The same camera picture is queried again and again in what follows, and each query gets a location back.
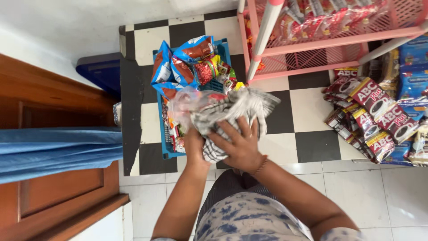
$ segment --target blue plastic basket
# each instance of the blue plastic basket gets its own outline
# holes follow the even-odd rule
[[[227,43],[226,38],[214,41],[214,53],[220,55],[221,60],[231,65],[229,45]],[[156,54],[158,54],[158,50],[153,50],[153,61],[156,58]],[[200,86],[200,90],[214,90],[214,91],[223,93],[223,85],[213,79],[207,84]],[[160,122],[160,135],[162,138],[163,158],[170,159],[173,157],[185,156],[186,153],[174,152],[173,146],[171,144],[172,139],[169,136],[169,127],[166,126],[162,121],[162,102],[163,102],[163,98],[161,94],[158,93],[159,122]]]

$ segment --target wrist bracelet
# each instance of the wrist bracelet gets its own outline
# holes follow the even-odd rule
[[[251,175],[253,175],[253,176],[257,175],[265,167],[266,163],[268,162],[268,158],[267,157],[268,157],[267,155],[263,155],[262,164]]]

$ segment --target tie-dye shirt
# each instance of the tie-dye shirt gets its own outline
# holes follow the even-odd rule
[[[229,196],[202,217],[196,241],[309,241],[309,232],[284,205],[250,192]],[[363,241],[361,232],[349,228],[327,231],[320,241]]]

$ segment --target black and white checkered floor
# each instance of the black and white checkered floor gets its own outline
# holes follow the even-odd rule
[[[163,40],[171,48],[201,35],[227,38],[232,67],[245,80],[242,41],[236,10],[121,26],[124,175],[181,172],[186,157],[162,159],[156,91],[150,86],[152,51]],[[259,149],[278,164],[364,158],[324,124],[333,106],[322,99],[329,71],[255,81],[251,86],[281,99],[267,118],[267,135]],[[228,166],[213,165],[214,169]]]

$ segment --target checkered cloth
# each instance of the checkered cloth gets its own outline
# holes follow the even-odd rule
[[[206,138],[203,156],[206,161],[217,163],[224,160],[228,155],[217,147],[206,135],[215,131],[224,139],[231,141],[225,132],[217,125],[218,121],[227,120],[234,128],[241,133],[236,119],[244,116],[250,126],[257,118],[259,128],[257,137],[266,135],[268,127],[265,118],[273,111],[274,107],[281,102],[275,96],[255,90],[245,88],[239,91],[231,91],[227,98],[219,100],[217,103],[208,105],[190,114],[195,128]]]

